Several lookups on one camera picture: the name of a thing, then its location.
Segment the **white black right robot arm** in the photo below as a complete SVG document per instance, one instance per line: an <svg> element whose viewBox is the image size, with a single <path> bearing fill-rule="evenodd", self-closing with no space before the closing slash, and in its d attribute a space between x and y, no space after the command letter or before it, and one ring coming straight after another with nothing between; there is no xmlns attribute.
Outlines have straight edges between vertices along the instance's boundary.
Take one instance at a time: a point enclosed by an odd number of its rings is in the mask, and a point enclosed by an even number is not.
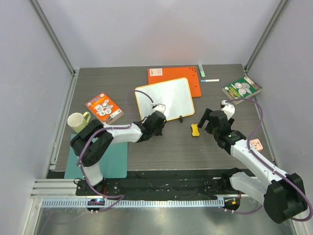
<svg viewBox="0 0 313 235"><path fill-rule="evenodd" d="M278 168L255 150L241 132L231 128L234 111L229 104L217 111L207 108L198 123L199 128L204 127L213 135L221 149L241 161L255 176L252 178L233 168L222 176L222 190L247 194L260 203L270 219L278 224L310 209L302 178Z"/></svg>

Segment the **yellow bone-shaped eraser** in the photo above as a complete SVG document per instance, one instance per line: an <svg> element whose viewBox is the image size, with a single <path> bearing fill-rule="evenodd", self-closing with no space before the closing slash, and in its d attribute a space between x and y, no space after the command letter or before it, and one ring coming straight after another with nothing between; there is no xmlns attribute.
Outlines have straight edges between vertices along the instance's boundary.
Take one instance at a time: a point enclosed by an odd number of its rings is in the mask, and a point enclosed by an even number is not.
<svg viewBox="0 0 313 235"><path fill-rule="evenodd" d="M200 136L197 124L195 124L195 123L191 124L191 129L192 129L192 136L193 137L199 137Z"/></svg>

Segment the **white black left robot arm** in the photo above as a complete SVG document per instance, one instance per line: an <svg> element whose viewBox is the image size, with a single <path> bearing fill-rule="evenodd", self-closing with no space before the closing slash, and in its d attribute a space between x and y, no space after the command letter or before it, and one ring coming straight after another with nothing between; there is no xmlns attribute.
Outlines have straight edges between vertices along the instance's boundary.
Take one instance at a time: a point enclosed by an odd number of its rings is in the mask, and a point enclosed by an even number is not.
<svg viewBox="0 0 313 235"><path fill-rule="evenodd" d="M97 119L91 121L70 141L70 146L78 157L76 165L82 170L88 191L93 195L103 192L104 177L99 162L111 144L137 143L148 141L153 136L161 136L165 123L164 111L157 107L143 120L128 125L103 125Z"/></svg>

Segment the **yellow-framed whiteboard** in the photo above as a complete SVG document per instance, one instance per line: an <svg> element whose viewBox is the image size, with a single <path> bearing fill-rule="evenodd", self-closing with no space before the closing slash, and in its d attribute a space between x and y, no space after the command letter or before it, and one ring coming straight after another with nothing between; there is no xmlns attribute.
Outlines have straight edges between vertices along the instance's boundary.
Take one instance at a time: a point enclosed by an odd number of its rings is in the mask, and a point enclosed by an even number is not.
<svg viewBox="0 0 313 235"><path fill-rule="evenodd" d="M136 88L139 115L144 118L153 112L152 102L165 106L166 120L187 117L195 113L187 78L182 77Z"/></svg>

